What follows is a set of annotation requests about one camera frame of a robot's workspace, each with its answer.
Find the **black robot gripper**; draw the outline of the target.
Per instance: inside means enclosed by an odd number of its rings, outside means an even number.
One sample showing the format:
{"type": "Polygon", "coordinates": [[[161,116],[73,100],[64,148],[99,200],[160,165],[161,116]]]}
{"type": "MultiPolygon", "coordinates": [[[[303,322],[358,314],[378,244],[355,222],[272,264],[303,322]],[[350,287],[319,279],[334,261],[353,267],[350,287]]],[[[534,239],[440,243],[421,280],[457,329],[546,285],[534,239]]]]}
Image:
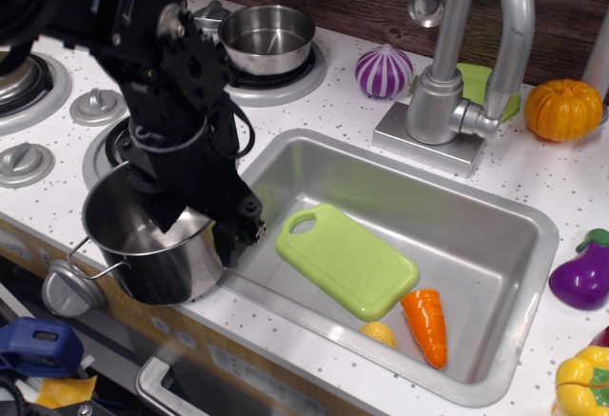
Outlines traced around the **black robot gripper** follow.
{"type": "Polygon", "coordinates": [[[216,253],[224,268],[238,266],[247,247],[265,233],[262,204],[236,169],[252,148],[239,147],[232,101],[193,109],[184,101],[143,101],[129,106],[129,145],[121,155],[131,164],[135,196],[152,223],[167,232],[186,208],[215,223],[216,253]]]}

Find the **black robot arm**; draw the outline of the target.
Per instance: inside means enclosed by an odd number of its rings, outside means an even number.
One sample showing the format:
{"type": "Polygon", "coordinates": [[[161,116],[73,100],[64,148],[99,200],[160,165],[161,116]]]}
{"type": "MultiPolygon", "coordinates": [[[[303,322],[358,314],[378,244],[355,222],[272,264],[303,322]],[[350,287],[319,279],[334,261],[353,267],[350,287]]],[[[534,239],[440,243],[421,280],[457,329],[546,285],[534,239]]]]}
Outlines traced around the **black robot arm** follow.
{"type": "Polygon", "coordinates": [[[186,208],[203,213],[221,263],[235,267],[265,233],[261,202],[236,169],[246,116],[226,92],[226,60],[185,0],[1,0],[2,72],[42,35],[88,50],[118,85],[130,113],[122,155],[149,218],[167,230],[186,208]]]}

